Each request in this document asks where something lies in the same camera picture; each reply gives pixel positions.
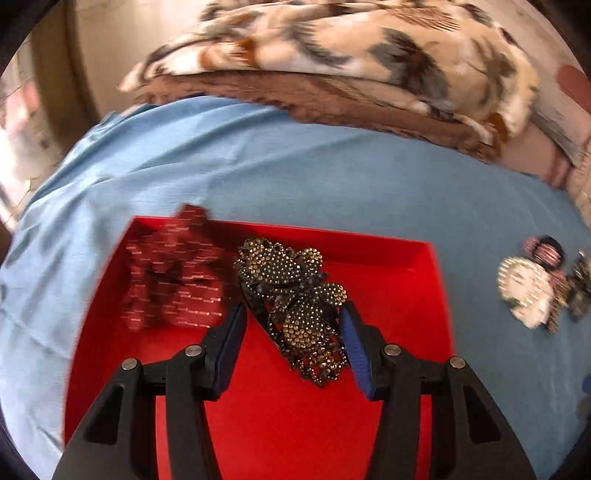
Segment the red patterned scrunchie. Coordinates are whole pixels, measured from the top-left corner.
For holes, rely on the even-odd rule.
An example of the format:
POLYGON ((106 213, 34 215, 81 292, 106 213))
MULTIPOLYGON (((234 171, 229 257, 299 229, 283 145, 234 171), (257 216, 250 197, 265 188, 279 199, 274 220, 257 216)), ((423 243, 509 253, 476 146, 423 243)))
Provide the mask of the red patterned scrunchie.
POLYGON ((124 242, 130 286, 124 301, 128 328, 211 328, 228 310, 223 250, 208 236, 204 208, 183 205, 149 233, 124 242))

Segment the rhinestone hair clip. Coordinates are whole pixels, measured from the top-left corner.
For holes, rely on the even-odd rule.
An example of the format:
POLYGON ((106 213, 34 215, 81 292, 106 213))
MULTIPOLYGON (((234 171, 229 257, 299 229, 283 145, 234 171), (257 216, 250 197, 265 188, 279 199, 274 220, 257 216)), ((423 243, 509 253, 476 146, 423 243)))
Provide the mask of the rhinestone hair clip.
POLYGON ((238 249, 239 287, 259 325, 291 369, 318 387, 339 379, 349 357, 339 333, 346 289, 327 280, 315 248, 294 250, 266 238, 238 249))

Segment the red jewelry tray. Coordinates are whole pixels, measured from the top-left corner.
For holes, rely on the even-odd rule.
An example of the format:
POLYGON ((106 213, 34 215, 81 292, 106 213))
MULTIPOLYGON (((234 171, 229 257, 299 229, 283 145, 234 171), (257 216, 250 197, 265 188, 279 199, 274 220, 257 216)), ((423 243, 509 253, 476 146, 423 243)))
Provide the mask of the red jewelry tray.
MULTIPOLYGON (((454 351, 445 288, 426 242, 291 226, 214 221, 211 237, 229 258, 250 237, 322 252, 329 281, 346 289, 363 321, 419 358, 442 362, 454 351)), ((81 328, 65 395, 63 435, 70 438, 120 363, 165 360, 197 342, 199 328, 129 329, 121 308, 129 255, 119 241, 106 262, 81 328)), ((317 386, 291 370, 249 319, 231 383, 206 404, 215 454, 226 479, 361 479, 381 407, 353 374, 317 386)))

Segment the brown ruffled blanket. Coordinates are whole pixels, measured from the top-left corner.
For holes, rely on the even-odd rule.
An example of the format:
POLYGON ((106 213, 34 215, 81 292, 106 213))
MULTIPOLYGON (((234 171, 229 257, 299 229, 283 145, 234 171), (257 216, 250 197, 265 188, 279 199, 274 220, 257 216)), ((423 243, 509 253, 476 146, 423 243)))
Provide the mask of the brown ruffled blanket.
POLYGON ((485 163, 496 161, 503 141, 487 125, 485 141, 473 127, 447 115, 405 109, 363 92, 356 82, 301 73, 225 71, 191 76, 159 76, 134 94, 134 103, 165 105, 214 96, 274 106, 300 123, 345 126, 392 133, 452 148, 485 163))

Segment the leaf print blanket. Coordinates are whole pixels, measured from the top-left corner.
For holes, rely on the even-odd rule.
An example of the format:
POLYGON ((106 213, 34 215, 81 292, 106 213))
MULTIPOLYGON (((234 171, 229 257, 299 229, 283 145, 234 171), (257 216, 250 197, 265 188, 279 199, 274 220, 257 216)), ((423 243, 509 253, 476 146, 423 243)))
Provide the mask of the leaf print blanket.
POLYGON ((512 36, 465 1, 211 1, 119 88, 221 71, 334 79, 356 98, 461 122, 486 144, 523 132, 539 87, 512 36))

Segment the light blue bed cloth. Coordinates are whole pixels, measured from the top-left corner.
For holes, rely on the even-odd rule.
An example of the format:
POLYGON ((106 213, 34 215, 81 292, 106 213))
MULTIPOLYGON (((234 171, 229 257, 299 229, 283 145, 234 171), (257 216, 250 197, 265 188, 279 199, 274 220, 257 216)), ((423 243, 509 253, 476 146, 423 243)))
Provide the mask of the light blue bed cloth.
POLYGON ((182 203, 223 220, 432 243, 456 343, 541 479, 581 430, 590 324, 550 336, 498 296, 500 261, 547 234, 569 257, 590 233, 567 195, 457 151, 390 134, 298 124, 272 107, 199 97, 111 114, 31 197, 1 269, 1 404, 42 479, 61 455, 66 376, 87 304, 133 216, 182 203))

